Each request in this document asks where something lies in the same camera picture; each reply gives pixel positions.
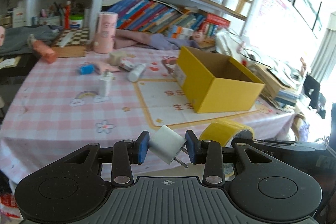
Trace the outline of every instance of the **white curtain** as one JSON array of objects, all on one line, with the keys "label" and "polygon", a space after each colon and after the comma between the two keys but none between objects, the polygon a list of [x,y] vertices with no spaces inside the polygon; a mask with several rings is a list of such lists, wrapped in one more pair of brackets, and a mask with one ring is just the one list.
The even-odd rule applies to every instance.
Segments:
[{"label": "white curtain", "polygon": [[336,65],[336,12],[330,15],[327,30],[311,65],[311,76],[326,81]]}]

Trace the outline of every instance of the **yellow cardboard box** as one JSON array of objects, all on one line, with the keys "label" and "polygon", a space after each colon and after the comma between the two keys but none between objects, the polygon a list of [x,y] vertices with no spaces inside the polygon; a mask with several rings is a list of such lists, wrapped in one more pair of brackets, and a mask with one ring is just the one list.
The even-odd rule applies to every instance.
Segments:
[{"label": "yellow cardboard box", "polygon": [[182,47],[175,77],[197,113],[249,110],[264,83],[231,56]]}]

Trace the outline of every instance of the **rainbow sticker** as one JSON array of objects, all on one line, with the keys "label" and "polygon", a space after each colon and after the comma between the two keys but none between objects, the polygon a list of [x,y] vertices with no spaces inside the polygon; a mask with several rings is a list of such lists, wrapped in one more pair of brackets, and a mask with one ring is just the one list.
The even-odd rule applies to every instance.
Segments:
[{"label": "rainbow sticker", "polygon": [[85,105],[84,98],[86,98],[86,97],[92,97],[94,103],[105,102],[105,101],[108,101],[110,99],[107,96],[106,97],[99,96],[98,92],[96,92],[96,91],[91,91],[91,90],[83,91],[83,92],[77,94],[77,96],[73,100],[71,100],[70,106],[75,107],[75,106]]}]

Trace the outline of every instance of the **yellow tape roll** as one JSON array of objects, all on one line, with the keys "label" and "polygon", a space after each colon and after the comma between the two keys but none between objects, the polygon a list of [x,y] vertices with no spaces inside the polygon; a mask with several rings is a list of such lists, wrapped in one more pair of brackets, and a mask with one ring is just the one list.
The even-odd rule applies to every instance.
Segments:
[{"label": "yellow tape roll", "polygon": [[244,124],[221,118],[212,122],[201,134],[199,140],[211,140],[219,142],[221,146],[234,137],[254,139],[254,131]]}]

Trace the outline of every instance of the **pink checkered tablecloth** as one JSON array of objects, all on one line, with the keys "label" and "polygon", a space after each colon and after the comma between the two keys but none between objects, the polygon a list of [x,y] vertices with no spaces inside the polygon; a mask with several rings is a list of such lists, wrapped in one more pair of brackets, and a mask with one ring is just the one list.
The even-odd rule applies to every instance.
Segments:
[{"label": "pink checkered tablecloth", "polygon": [[[143,79],[171,79],[171,69],[179,51],[158,51],[139,47],[124,49],[133,63],[147,63]],[[14,182],[91,142],[113,146],[124,139],[135,140],[143,130],[154,130],[146,122],[143,109],[126,79],[127,72],[116,72],[110,99],[71,107],[80,96],[98,91],[99,75],[79,75],[80,64],[104,61],[108,55],[90,52],[83,58],[60,58],[53,64],[40,60],[16,94],[0,131],[0,169]],[[251,126],[257,139],[286,134],[293,114],[272,109],[231,117]],[[103,121],[108,128],[102,128]],[[191,129],[197,136],[208,124],[175,131],[184,136]],[[189,162],[187,155],[180,157]],[[132,165],[133,173],[167,169],[169,166],[152,154],[143,165]],[[103,168],[108,179],[110,167]]]}]

